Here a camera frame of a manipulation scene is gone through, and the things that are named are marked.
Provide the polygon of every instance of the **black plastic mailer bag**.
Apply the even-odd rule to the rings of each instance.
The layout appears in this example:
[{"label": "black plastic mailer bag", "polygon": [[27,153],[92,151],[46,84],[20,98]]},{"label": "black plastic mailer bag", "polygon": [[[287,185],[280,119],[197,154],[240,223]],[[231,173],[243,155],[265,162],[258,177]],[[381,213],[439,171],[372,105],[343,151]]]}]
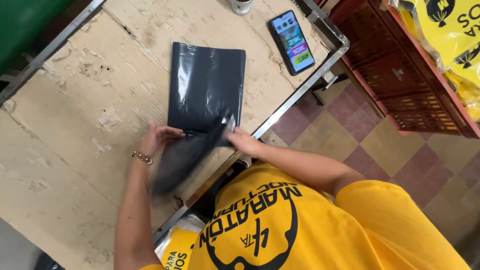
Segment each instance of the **black plastic mailer bag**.
[{"label": "black plastic mailer bag", "polygon": [[206,134],[229,111],[240,124],[244,50],[173,43],[168,125],[186,135]]},{"label": "black plastic mailer bag", "polygon": [[150,181],[152,197],[162,196],[183,183],[216,147],[225,144],[225,132],[233,132],[236,120],[231,112],[217,117],[205,134],[187,135],[165,147],[156,174]]}]

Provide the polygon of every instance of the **table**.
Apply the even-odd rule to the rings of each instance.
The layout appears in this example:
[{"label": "table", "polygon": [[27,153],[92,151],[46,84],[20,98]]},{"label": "table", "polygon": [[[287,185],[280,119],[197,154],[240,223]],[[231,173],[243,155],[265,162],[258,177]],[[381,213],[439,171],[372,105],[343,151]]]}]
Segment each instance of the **table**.
[{"label": "table", "polygon": [[[149,119],[167,122],[171,43],[246,50],[241,126],[259,137],[348,48],[312,6],[311,0],[300,4],[310,9],[305,17],[288,0],[258,0],[239,17],[225,0],[106,1],[55,54],[27,67],[42,68],[12,98],[11,111],[0,111],[0,126],[8,130],[0,134],[0,217],[66,268],[112,268],[130,152]],[[295,77],[266,27],[289,9],[316,60]],[[93,11],[89,6],[79,16]],[[76,26],[82,21],[77,17]],[[155,202],[153,228],[191,205],[236,157],[230,148],[210,156],[175,193],[184,206],[173,196]]]}]

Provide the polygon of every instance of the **person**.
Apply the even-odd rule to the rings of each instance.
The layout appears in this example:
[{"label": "person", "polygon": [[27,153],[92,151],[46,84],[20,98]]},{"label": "person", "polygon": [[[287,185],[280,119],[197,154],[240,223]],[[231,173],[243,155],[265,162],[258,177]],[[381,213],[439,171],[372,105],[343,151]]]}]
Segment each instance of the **person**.
[{"label": "person", "polygon": [[[150,122],[140,151],[153,155],[184,136]],[[366,180],[317,153],[261,143],[240,128],[227,139],[259,161],[219,191],[188,269],[469,269],[401,187]],[[147,178],[148,165],[134,158],[119,209],[115,270],[184,269],[165,268],[154,253]]]}]

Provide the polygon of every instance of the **red plastic crate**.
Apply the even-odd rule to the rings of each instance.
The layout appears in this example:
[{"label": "red plastic crate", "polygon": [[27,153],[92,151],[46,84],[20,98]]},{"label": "red plastic crate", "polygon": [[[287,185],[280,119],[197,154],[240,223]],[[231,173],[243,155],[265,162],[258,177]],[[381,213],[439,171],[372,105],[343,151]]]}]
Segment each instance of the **red plastic crate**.
[{"label": "red plastic crate", "polygon": [[400,132],[480,138],[435,61],[381,0],[341,0],[330,20],[350,40],[342,57],[370,98]]}]

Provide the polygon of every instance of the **smartphone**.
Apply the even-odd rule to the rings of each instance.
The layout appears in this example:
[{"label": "smartphone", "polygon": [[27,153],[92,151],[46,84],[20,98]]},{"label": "smartphone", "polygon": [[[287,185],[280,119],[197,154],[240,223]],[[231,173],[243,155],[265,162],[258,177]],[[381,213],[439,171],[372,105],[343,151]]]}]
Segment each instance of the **smartphone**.
[{"label": "smartphone", "polygon": [[315,65],[315,59],[292,10],[271,19],[268,28],[292,76]]}]

